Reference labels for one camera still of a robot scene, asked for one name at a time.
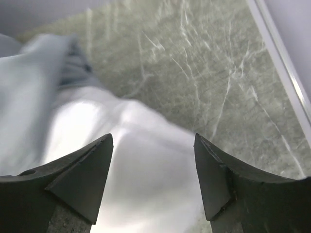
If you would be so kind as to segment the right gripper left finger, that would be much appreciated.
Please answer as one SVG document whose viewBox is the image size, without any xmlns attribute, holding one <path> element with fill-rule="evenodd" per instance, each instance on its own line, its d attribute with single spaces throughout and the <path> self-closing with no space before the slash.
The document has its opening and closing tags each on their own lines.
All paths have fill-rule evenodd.
<svg viewBox="0 0 311 233">
<path fill-rule="evenodd" d="M 96 224 L 112 159 L 113 137 L 19 175 L 0 179 L 3 233 L 88 233 Z"/>
</svg>

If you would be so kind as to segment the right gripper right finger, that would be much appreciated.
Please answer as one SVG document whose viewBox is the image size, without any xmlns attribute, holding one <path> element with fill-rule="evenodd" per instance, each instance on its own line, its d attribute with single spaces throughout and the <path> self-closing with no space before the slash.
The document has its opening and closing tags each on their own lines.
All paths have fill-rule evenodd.
<svg viewBox="0 0 311 233">
<path fill-rule="evenodd" d="M 195 163 L 205 217 L 214 233 L 308 233 L 311 179 L 255 168 L 197 134 Z"/>
</svg>

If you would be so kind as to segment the white pillow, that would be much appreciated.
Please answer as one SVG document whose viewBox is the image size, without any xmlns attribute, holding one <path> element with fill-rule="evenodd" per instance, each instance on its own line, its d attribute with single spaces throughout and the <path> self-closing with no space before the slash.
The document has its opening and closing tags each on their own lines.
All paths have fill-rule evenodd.
<svg viewBox="0 0 311 233">
<path fill-rule="evenodd" d="M 44 162 L 107 133 L 113 155 L 94 233 L 190 233 L 203 213 L 194 134 L 137 100 L 95 87 L 61 90 Z"/>
</svg>

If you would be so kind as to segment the grey pillowcase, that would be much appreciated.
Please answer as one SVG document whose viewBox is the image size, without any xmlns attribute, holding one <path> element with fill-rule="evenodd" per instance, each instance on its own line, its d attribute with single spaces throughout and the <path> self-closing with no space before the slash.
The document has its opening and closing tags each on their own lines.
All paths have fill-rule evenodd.
<svg viewBox="0 0 311 233">
<path fill-rule="evenodd" d="M 75 36 L 40 34 L 21 44 L 1 35 L 1 175 L 39 164 L 60 89 L 99 84 Z"/>
</svg>

